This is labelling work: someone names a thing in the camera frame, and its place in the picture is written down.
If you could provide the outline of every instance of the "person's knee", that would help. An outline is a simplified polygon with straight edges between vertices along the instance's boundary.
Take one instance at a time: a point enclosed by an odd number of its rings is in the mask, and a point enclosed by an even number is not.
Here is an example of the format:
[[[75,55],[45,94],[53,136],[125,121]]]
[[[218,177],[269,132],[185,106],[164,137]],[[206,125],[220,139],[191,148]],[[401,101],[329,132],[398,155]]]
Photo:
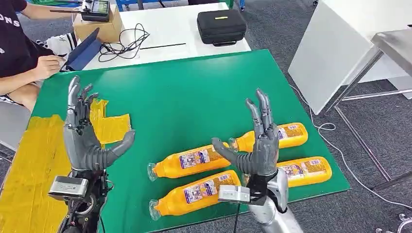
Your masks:
[[[26,102],[27,104],[34,106],[40,89],[37,86],[31,84],[25,85],[23,87],[23,105],[25,105]]]
[[[40,88],[38,88],[37,86],[27,84],[13,91],[9,94],[9,96],[15,102],[24,105],[26,108],[32,111],[34,104],[36,103],[39,90]]]

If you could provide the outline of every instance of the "cardboard box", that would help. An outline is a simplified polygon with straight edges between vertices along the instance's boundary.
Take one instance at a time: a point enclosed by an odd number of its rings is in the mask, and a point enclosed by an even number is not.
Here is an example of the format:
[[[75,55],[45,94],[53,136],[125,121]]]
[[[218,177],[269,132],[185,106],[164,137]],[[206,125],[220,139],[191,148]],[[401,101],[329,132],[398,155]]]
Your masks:
[[[100,28],[97,38],[102,42],[118,42],[121,32],[121,18],[119,9],[116,4],[110,5],[110,15],[108,22],[92,22],[83,21],[82,16],[77,14],[76,19],[73,22],[74,33],[77,39],[84,40],[88,37],[96,28]]]

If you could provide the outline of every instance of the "black case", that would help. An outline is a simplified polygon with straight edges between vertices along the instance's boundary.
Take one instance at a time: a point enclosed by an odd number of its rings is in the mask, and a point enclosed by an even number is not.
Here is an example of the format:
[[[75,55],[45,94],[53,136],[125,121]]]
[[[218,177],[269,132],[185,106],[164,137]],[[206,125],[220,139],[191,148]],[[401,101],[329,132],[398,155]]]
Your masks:
[[[197,28],[205,44],[231,45],[242,40],[246,33],[246,21],[237,10],[200,12]]]

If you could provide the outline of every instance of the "robotic arm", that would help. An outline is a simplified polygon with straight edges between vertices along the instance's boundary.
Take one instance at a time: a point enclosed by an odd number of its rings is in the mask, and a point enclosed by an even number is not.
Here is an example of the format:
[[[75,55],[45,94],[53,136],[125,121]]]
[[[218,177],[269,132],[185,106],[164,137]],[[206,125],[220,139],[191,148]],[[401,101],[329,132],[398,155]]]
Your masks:
[[[92,85],[80,91],[80,78],[69,84],[68,108],[63,135],[72,172],[57,176],[49,195],[64,200],[68,213],[58,233],[95,233],[107,193],[114,185],[107,179],[106,168],[111,166],[133,144],[135,130],[128,131],[123,140],[103,149],[90,122],[90,105],[98,94],[87,96]]]
[[[249,205],[266,233],[303,233],[288,209],[288,177],[276,167],[279,158],[278,128],[273,123],[268,96],[256,91],[259,109],[246,99],[252,114],[255,144],[252,153],[238,153],[227,148],[218,138],[212,138],[215,150],[243,173],[249,175],[247,186],[221,185],[219,201]]]

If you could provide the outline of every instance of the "sneaker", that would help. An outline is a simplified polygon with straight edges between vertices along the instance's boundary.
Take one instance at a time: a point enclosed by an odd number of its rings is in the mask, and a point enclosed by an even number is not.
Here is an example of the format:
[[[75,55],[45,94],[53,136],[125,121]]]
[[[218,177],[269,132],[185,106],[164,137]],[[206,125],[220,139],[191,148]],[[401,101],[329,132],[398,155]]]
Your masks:
[[[60,36],[53,36],[46,41],[37,40],[36,43],[50,49],[55,55],[61,57],[65,57],[77,47],[77,40],[74,32]]]

